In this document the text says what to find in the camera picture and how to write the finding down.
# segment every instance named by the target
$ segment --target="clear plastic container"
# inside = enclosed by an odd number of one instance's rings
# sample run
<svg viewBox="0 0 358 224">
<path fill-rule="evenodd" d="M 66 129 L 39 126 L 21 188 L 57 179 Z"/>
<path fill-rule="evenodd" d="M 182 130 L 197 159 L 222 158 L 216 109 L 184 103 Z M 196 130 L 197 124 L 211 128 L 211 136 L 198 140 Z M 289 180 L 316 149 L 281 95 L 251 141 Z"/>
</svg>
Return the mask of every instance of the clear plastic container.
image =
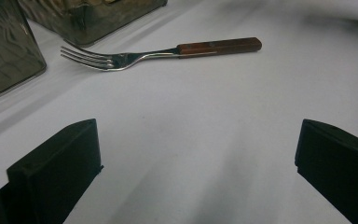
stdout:
<svg viewBox="0 0 358 224">
<path fill-rule="evenodd" d="M 167 0 L 19 0 L 25 15 L 70 42 L 86 47 Z"/>
<path fill-rule="evenodd" d="M 0 1 L 0 93 L 40 75 L 46 62 L 17 1 Z"/>
</svg>

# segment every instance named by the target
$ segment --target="metal fork neck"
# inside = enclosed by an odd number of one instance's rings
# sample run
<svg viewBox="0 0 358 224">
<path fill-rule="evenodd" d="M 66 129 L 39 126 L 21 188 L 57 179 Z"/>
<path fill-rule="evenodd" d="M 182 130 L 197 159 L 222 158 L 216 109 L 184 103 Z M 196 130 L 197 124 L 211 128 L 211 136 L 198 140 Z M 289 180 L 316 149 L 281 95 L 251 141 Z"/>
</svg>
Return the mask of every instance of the metal fork neck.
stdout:
<svg viewBox="0 0 358 224">
<path fill-rule="evenodd" d="M 152 58 L 173 58 L 173 57 L 179 57 L 179 49 L 163 49 L 163 50 L 157 50 L 157 51 L 150 51 L 142 53 L 145 58 L 152 59 Z"/>
</svg>

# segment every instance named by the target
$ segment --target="fork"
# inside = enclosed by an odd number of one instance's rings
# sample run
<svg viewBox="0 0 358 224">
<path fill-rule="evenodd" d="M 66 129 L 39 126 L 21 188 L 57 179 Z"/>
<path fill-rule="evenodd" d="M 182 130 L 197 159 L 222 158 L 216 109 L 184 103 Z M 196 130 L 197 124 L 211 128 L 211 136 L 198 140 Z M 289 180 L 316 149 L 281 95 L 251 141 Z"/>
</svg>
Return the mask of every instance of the fork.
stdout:
<svg viewBox="0 0 358 224">
<path fill-rule="evenodd" d="M 233 53 L 244 53 L 258 51 L 261 42 L 256 37 L 219 40 L 211 42 L 200 42 L 180 44 L 173 49 L 164 49 L 142 53 L 119 53 L 100 54 L 81 49 L 66 41 L 73 49 L 61 47 L 61 56 L 81 63 L 87 67 L 102 71 L 121 71 L 146 59 L 157 58 L 193 58 L 201 56 L 213 56 Z"/>
</svg>

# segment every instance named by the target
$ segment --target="white table surface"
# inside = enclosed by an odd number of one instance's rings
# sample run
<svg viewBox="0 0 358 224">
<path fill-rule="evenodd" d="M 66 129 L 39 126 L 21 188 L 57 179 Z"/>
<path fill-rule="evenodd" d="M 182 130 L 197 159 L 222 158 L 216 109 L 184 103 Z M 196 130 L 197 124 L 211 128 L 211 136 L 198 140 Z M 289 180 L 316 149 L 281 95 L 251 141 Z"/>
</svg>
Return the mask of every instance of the white table surface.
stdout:
<svg viewBox="0 0 358 224">
<path fill-rule="evenodd" d="M 103 53 L 258 37 L 257 53 L 101 73 L 60 57 L 30 21 L 46 73 L 0 97 L 6 168 L 97 119 L 104 169 L 65 223 L 348 223 L 296 172 L 303 119 L 358 136 L 358 0 L 169 0 Z"/>
</svg>

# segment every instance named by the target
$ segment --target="fork handle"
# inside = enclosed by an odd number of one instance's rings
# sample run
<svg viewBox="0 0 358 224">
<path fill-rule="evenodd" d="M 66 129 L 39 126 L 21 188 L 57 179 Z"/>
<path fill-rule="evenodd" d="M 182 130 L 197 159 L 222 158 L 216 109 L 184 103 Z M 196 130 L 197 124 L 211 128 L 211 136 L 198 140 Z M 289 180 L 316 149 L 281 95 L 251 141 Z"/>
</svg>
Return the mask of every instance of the fork handle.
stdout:
<svg viewBox="0 0 358 224">
<path fill-rule="evenodd" d="M 258 51 L 261 49 L 261 42 L 256 37 L 218 40 L 211 42 L 200 42 L 191 44 L 181 44 L 179 58 L 192 58 L 222 54 L 244 53 Z"/>
</svg>

